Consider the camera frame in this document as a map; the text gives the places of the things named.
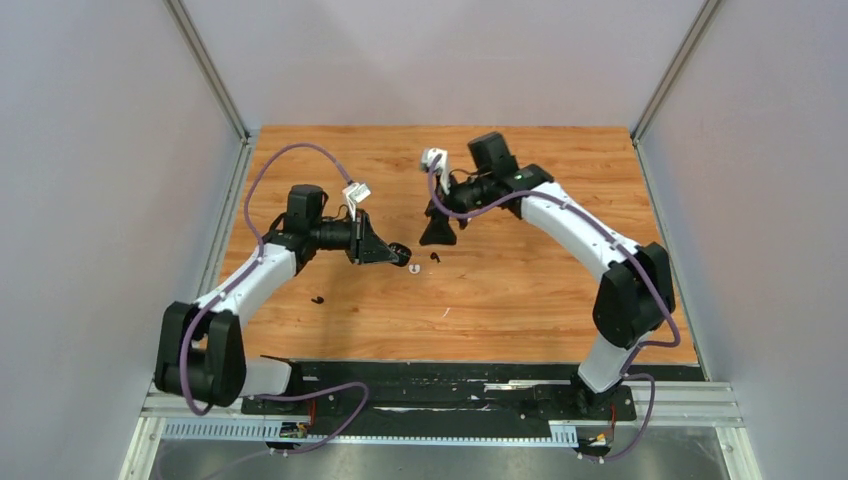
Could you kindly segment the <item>right aluminium frame post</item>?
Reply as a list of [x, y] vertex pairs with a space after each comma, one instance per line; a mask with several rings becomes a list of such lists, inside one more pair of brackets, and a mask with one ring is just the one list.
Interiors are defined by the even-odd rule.
[[672, 91], [679, 76], [686, 68], [690, 58], [698, 48], [703, 36], [723, 5], [723, 0], [705, 0], [701, 2], [694, 20], [673, 54], [647, 105], [643, 109], [635, 126], [630, 130], [630, 139], [634, 147], [637, 147], [647, 135], [667, 96]]

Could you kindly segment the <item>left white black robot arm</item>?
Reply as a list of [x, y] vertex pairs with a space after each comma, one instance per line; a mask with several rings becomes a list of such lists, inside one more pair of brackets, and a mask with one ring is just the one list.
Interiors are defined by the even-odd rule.
[[247, 357], [243, 330], [249, 320], [319, 251], [342, 251], [354, 265], [404, 267], [411, 257], [405, 245], [381, 239], [362, 209], [340, 219], [325, 216], [326, 200], [319, 186], [292, 187], [286, 210], [244, 264], [193, 302], [166, 308], [154, 370], [158, 390], [221, 407], [256, 396], [267, 396], [283, 413], [304, 405], [307, 389], [292, 377], [292, 362]]

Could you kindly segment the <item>aluminium frame post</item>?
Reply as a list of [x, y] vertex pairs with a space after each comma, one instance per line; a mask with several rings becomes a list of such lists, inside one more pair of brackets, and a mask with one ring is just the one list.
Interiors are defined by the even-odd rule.
[[226, 87], [186, 3], [182, 0], [164, 0], [163, 3], [168, 9], [177, 30], [183, 37], [188, 50], [211, 89], [231, 129], [240, 139], [240, 142], [246, 144], [251, 138], [250, 129], [247, 127], [231, 93]]
[[723, 0], [705, 0], [701, 2], [694, 20], [673, 54], [647, 105], [643, 109], [635, 126], [630, 130], [630, 139], [634, 147], [637, 147], [647, 135], [667, 96], [672, 91], [679, 76], [686, 68], [690, 58], [698, 48], [703, 36], [723, 5]]

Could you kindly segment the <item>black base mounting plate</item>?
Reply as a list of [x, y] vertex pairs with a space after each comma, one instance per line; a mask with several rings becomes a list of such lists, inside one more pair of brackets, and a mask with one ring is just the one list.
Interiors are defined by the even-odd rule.
[[368, 402], [348, 426], [356, 430], [528, 433], [551, 420], [637, 418], [627, 386], [597, 398], [573, 388], [573, 363], [301, 361], [294, 371], [294, 394], [366, 384]]

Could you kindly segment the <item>black earbud charging case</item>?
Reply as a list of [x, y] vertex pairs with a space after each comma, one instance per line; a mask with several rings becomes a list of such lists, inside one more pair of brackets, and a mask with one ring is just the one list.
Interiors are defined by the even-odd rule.
[[397, 242], [392, 242], [389, 244], [389, 249], [393, 253], [392, 264], [398, 267], [406, 267], [412, 257], [412, 250]]

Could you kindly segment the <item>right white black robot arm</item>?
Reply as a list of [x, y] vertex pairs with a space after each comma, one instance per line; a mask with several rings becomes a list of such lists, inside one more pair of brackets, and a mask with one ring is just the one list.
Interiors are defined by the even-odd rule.
[[609, 407], [610, 390], [638, 353], [653, 345], [654, 331], [662, 324], [672, 331], [672, 340], [660, 342], [662, 348], [681, 341], [672, 317], [676, 305], [668, 252], [656, 242], [641, 245], [605, 225], [542, 167], [520, 166], [501, 133], [477, 137], [468, 148], [475, 169], [463, 181], [455, 178], [446, 150], [422, 152], [419, 165], [427, 175], [430, 201], [419, 242], [453, 245], [452, 220], [466, 228], [471, 219], [503, 208], [547, 234], [585, 267], [598, 283], [592, 310], [597, 337], [570, 393], [577, 413], [596, 417]]

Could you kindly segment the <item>left aluminium frame post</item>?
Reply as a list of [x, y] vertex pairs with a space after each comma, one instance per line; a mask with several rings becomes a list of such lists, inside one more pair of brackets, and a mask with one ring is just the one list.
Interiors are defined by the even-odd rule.
[[182, 0], [164, 0], [163, 3], [168, 9], [177, 30], [183, 37], [188, 50], [211, 89], [231, 129], [240, 139], [240, 142], [246, 144], [251, 138], [250, 129], [247, 127], [231, 93], [226, 87], [186, 3]]

